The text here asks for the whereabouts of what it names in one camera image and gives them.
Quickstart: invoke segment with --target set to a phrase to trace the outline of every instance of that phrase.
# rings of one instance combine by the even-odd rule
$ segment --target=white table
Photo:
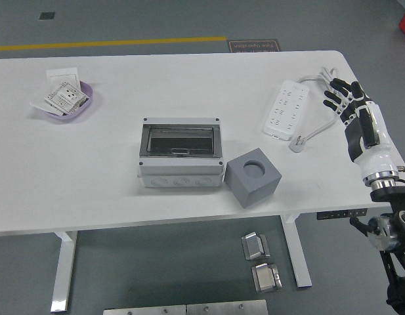
[[[98,56],[0,60],[0,236],[56,232],[62,238],[52,311],[66,309],[76,231],[281,215],[299,286],[311,285],[295,227],[300,213],[382,207],[351,163],[344,126],[300,154],[262,132],[282,81],[337,67],[335,51]],[[72,121],[28,105],[45,70],[77,67],[93,103]],[[298,133],[332,119],[323,87],[310,87]],[[144,117],[218,117],[224,160],[255,148],[281,172],[275,193],[243,209],[228,187],[144,188],[137,178]],[[395,163],[403,165],[393,148]]]

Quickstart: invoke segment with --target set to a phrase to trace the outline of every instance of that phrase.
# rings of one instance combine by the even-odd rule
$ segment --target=power strip
[[[276,139],[290,140],[300,120],[310,89],[290,80],[282,83],[263,131]]]

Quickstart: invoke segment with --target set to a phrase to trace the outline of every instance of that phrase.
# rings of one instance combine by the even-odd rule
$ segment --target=gray cube
[[[260,148],[227,163],[224,181],[243,208],[274,193],[282,175]]]

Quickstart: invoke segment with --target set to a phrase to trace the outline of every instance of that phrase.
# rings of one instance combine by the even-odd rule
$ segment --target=table leg
[[[297,287],[311,287],[309,270],[303,248],[301,247],[299,233],[295,225],[295,219],[299,215],[281,215],[282,227],[286,235],[289,257],[293,265],[293,271]]]
[[[70,294],[72,265],[74,263],[77,231],[55,232],[62,240],[60,245],[58,268],[56,269],[51,312],[65,312]]]

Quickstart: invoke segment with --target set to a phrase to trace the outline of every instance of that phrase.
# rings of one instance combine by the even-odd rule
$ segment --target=white cable
[[[322,71],[320,72],[320,75],[307,75],[305,77],[302,77],[299,79],[297,82],[302,83],[306,81],[318,81],[326,84],[327,90],[331,92],[335,92],[335,90],[330,86],[330,82],[336,78],[339,77],[339,71],[337,68],[332,68],[330,71],[322,67]],[[329,129],[336,121],[339,119],[339,115],[335,114],[335,117],[327,124],[322,126],[321,128],[313,131],[311,134],[308,136],[302,138],[301,136],[298,136],[296,139],[293,139],[290,144],[289,148],[292,149],[294,152],[299,153],[303,150],[307,140],[310,140],[314,136],[318,135],[319,133],[325,131],[326,129]]]

